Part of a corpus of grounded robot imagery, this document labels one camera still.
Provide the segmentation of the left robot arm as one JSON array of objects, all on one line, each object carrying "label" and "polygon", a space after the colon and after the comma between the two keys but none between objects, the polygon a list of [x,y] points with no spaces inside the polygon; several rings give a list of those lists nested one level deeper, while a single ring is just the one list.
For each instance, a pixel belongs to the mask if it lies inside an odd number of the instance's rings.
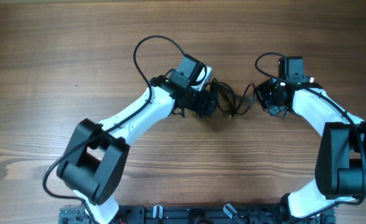
[{"label": "left robot arm", "polygon": [[118,114],[94,123],[77,124],[57,176],[83,201],[89,223],[111,223],[119,205],[113,198],[129,148],[158,121],[180,108],[203,113],[207,92],[204,85],[212,68],[188,54],[170,75],[153,77],[142,96]]}]

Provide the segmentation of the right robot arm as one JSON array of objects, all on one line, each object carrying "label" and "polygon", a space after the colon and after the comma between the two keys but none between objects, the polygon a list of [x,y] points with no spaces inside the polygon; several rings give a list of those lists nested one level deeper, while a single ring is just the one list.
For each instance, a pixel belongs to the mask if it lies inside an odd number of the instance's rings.
[{"label": "right robot arm", "polygon": [[302,57],[278,57],[278,76],[268,74],[256,87],[261,107],[272,116],[300,116],[321,136],[314,179],[281,199],[280,219],[304,222],[338,205],[360,205],[366,199],[366,121],[305,75]]}]

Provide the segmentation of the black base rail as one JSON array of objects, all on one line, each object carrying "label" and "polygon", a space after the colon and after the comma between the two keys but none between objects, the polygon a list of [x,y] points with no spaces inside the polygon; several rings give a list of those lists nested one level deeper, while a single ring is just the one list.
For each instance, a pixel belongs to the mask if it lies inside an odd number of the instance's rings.
[{"label": "black base rail", "polygon": [[[278,204],[258,204],[245,207],[226,204],[222,207],[154,207],[120,206],[110,223],[115,224],[189,224],[189,223],[294,223],[284,221],[284,208]],[[85,212],[83,206],[60,209],[60,224],[100,223]],[[296,223],[335,224],[334,209]]]}]

